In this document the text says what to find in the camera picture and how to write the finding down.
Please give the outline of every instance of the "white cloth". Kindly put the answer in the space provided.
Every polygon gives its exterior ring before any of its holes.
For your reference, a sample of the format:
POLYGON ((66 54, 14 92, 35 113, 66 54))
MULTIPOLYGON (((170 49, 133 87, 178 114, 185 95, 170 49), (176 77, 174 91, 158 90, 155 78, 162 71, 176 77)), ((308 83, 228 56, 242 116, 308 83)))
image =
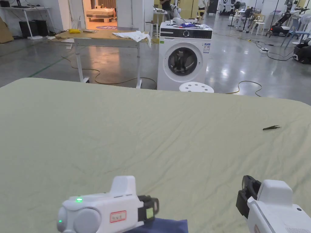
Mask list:
POLYGON ((199 8, 203 8, 203 7, 206 7, 206 0, 199 0, 199 2, 198 2, 198 6, 199 6, 199 8))
POLYGON ((112 33, 113 35, 119 36, 119 37, 123 37, 123 38, 130 38, 135 40, 136 42, 141 41, 145 38, 147 38, 148 40, 148 46, 149 48, 151 48, 151 38, 149 36, 149 34, 145 34, 141 31, 136 31, 136 32, 120 32, 120 33, 112 33))

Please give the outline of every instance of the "black speaker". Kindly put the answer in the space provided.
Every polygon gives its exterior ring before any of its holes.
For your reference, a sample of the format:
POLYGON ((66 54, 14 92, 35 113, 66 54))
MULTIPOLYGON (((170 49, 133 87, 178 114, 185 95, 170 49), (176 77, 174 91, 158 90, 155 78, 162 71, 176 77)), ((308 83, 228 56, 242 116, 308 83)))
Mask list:
POLYGON ((0 6, 1 7, 10 7, 10 3, 9 3, 9 1, 1 0, 0 1, 0 6))
MULTIPOLYGON (((38 36, 38 28, 35 21, 28 21, 31 29, 32 36, 38 36)), ((30 37, 30 31, 28 29, 27 21, 20 21, 21 33, 24 38, 30 37)))
POLYGON ((48 25, 46 24, 46 20, 34 20, 37 24, 38 33, 40 36, 48 36, 48 25))

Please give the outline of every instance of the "washing machine control panel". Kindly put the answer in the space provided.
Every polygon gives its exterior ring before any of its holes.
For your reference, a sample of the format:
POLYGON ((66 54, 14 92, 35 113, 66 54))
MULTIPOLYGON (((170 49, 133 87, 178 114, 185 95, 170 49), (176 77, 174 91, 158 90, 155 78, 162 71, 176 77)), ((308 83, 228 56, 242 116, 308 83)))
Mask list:
POLYGON ((160 36, 194 38, 194 39, 211 39, 212 34, 213 34, 212 30, 162 28, 160 36))

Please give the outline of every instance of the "bed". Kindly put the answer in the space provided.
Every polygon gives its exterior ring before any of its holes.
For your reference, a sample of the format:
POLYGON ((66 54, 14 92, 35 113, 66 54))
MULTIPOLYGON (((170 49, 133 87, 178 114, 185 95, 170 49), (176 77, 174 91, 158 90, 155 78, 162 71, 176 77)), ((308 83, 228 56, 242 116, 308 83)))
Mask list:
POLYGON ((36 78, 0 99, 2 232, 55 233, 64 200, 108 191, 117 175, 189 232, 249 232, 235 207, 243 175, 284 180, 311 215, 304 103, 36 78))
POLYGON ((87 10, 86 16, 89 18, 90 22, 92 18, 104 19, 105 22, 109 22, 109 19, 114 17, 114 11, 112 8, 96 8, 87 10))

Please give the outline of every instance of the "label sticker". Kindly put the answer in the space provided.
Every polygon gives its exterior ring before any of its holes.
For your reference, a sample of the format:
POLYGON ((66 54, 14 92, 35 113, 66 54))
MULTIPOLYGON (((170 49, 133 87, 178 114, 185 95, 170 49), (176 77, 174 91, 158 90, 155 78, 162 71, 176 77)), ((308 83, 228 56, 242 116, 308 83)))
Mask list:
POLYGON ((126 211, 118 211, 110 213, 110 223, 126 220, 126 211))
POLYGON ((204 43, 204 49, 203 49, 203 53, 209 53, 210 52, 210 43, 204 43))
POLYGON ((149 209, 146 209, 146 217, 147 217, 147 219, 153 217, 153 208, 152 207, 149 209))

